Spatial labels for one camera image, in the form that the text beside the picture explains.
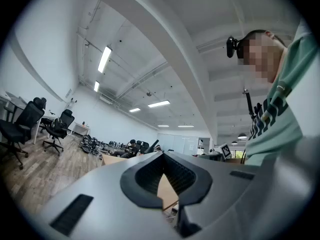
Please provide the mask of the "pile of black rigs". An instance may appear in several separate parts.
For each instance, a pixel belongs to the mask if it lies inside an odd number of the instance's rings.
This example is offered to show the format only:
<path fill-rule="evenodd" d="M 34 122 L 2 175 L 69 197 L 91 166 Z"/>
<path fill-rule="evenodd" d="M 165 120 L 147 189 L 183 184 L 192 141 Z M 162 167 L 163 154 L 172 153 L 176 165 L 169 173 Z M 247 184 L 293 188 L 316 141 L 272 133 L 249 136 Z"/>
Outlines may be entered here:
<path fill-rule="evenodd" d="M 95 137 L 91 137 L 89 134 L 86 134 L 80 140 L 78 147 L 86 154 L 99 156 L 100 150 L 106 147 L 106 143 L 99 141 Z"/>

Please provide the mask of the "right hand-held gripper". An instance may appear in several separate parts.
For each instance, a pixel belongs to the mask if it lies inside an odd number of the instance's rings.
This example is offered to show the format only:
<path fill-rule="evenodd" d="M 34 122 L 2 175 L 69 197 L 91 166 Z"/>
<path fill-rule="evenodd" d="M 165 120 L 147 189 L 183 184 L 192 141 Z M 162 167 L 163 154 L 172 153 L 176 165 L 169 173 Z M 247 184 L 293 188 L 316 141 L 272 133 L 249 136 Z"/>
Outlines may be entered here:
<path fill-rule="evenodd" d="M 232 156 L 232 153 L 229 149 L 229 146 L 225 143 L 220 146 L 221 152 L 223 154 L 224 159 L 229 159 Z"/>

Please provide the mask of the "black chest mount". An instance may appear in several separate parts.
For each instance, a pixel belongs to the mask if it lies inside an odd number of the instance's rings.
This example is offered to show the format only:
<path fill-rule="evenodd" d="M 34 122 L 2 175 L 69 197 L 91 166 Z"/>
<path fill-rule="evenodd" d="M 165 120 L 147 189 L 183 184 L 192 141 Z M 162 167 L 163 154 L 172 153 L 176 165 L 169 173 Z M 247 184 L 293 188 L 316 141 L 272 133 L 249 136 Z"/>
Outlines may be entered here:
<path fill-rule="evenodd" d="M 248 113 L 250 115 L 251 120 L 254 121 L 256 116 L 255 116 L 255 113 L 253 111 L 250 93 L 249 93 L 249 91 L 247 89 L 244 89 L 242 93 L 246 96 L 247 106 L 248 106 Z"/>

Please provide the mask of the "black backpack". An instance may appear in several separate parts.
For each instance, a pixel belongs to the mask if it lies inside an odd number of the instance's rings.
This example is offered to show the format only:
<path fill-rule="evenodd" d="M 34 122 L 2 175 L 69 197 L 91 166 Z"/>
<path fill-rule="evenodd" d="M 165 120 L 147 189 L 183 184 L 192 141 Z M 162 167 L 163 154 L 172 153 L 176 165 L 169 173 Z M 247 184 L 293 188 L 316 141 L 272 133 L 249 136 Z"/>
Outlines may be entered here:
<path fill-rule="evenodd" d="M 68 126 L 66 122 L 63 122 L 60 118 L 56 118 L 54 120 L 54 132 L 56 133 L 64 133 L 68 130 Z"/>

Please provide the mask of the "small white desk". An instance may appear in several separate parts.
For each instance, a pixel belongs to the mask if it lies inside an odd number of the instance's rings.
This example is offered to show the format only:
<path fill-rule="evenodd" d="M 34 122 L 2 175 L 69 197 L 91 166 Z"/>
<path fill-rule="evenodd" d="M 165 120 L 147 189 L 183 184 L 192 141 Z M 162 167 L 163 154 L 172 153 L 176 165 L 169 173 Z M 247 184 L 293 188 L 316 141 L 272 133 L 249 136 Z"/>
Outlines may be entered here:
<path fill-rule="evenodd" d="M 74 133 L 84 136 L 90 134 L 90 128 L 84 124 L 74 123 L 73 129 L 71 130 L 70 134 L 73 135 Z"/>

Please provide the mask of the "person in green shirt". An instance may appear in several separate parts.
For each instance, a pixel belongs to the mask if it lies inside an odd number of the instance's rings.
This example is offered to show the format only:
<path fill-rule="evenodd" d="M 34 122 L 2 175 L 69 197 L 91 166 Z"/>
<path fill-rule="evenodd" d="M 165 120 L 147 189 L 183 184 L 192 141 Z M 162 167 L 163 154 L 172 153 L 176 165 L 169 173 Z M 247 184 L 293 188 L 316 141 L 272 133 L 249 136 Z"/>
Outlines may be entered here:
<path fill-rule="evenodd" d="M 286 46 L 246 142 L 247 165 L 260 166 L 283 147 L 320 135 L 320 46 L 304 20 Z"/>

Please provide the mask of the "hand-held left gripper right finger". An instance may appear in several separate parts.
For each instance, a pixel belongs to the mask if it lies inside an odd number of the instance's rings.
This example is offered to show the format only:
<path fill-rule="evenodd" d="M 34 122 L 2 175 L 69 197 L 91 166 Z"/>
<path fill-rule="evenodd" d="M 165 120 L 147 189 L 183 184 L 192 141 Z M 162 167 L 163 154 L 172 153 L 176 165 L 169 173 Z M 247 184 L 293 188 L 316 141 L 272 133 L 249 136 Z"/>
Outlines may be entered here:
<path fill-rule="evenodd" d="M 182 235 L 165 224 L 162 240 L 316 239 L 319 214 L 319 139 L 304 138 L 260 166 L 187 157 L 210 173 L 200 203 L 181 206 L 194 230 Z"/>

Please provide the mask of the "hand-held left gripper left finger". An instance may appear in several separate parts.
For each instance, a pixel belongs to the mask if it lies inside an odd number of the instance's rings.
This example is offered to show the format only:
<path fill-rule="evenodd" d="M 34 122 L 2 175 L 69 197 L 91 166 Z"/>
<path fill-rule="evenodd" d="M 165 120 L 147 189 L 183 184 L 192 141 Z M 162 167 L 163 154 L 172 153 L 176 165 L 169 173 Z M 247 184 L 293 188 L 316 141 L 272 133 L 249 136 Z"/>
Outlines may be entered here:
<path fill-rule="evenodd" d="M 47 202 L 35 219 L 37 226 L 50 239 L 181 240 L 160 209 L 135 205 L 121 189 L 124 171 L 159 155 L 149 153 L 91 170 Z M 50 224 L 81 194 L 93 199 L 69 236 L 52 228 Z"/>

